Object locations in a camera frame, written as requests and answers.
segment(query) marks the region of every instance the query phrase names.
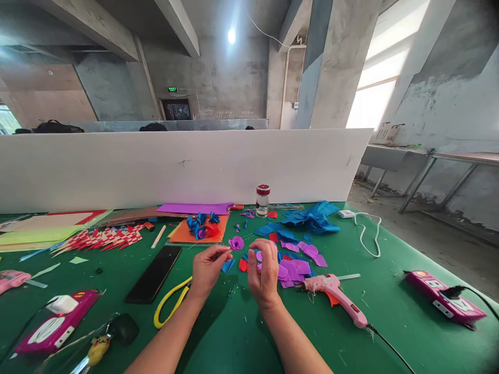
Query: black phone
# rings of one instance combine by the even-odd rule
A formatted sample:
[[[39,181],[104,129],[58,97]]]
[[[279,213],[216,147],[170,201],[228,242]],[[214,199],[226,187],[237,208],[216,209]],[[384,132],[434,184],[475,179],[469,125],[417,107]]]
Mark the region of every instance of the black phone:
[[[128,304],[150,304],[182,251],[180,246],[164,246],[140,276],[125,298]]]

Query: white foam board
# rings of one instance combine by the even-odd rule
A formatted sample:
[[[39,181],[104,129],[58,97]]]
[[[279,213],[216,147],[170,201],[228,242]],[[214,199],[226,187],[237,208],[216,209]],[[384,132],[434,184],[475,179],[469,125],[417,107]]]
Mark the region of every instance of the white foam board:
[[[372,129],[0,136],[0,213],[344,201]]]

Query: white cable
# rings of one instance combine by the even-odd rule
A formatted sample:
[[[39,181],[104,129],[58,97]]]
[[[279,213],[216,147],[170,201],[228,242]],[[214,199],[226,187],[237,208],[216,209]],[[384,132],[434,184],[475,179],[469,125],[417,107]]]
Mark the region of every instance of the white cable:
[[[364,236],[364,232],[365,232],[365,226],[362,224],[362,223],[357,223],[357,215],[366,215],[366,216],[369,216],[369,217],[376,217],[376,218],[379,218],[379,222],[378,222],[378,225],[377,225],[377,230],[376,230],[376,236],[374,237],[374,243],[376,243],[376,249],[378,250],[378,254],[375,255],[374,253],[372,253],[370,250],[367,249],[367,247],[364,245],[364,242],[362,241],[362,237]],[[360,244],[362,244],[362,247],[364,247],[364,249],[369,252],[369,254],[373,257],[376,257],[376,258],[379,258],[381,257],[381,248],[379,247],[379,243],[378,243],[378,235],[379,235],[379,225],[381,225],[381,217],[378,217],[378,216],[373,216],[369,213],[355,213],[354,217],[353,217],[353,221],[355,223],[355,226],[357,225],[361,225],[363,227],[362,229],[362,232],[360,234]]]
[[[291,49],[291,47],[287,46],[287,45],[284,45],[282,44],[278,39],[274,38],[272,35],[269,35],[269,34],[266,34],[264,33],[255,23],[255,21],[253,21],[250,17],[250,14],[248,13],[248,11],[246,10],[246,8],[244,9],[244,11],[246,12],[246,15],[248,16],[249,20],[252,21],[253,25],[255,25],[255,27],[258,29],[259,32],[261,32],[263,35],[265,36],[268,36],[269,38],[272,38],[274,39],[276,42],[278,42],[280,45],[282,45],[283,47],[286,47],[287,49]]]

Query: doorway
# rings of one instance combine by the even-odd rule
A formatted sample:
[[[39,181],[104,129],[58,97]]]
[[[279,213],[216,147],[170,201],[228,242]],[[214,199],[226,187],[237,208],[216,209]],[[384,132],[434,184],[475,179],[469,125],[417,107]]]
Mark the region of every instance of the doorway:
[[[161,105],[166,121],[189,121],[192,119],[188,99],[161,100]]]

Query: glass jar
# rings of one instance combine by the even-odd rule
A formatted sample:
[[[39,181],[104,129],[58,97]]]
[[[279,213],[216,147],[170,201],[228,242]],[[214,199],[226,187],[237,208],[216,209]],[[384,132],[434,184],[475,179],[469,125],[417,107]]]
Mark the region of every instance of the glass jar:
[[[269,215],[269,195],[270,187],[261,184],[256,189],[256,216],[263,217]]]

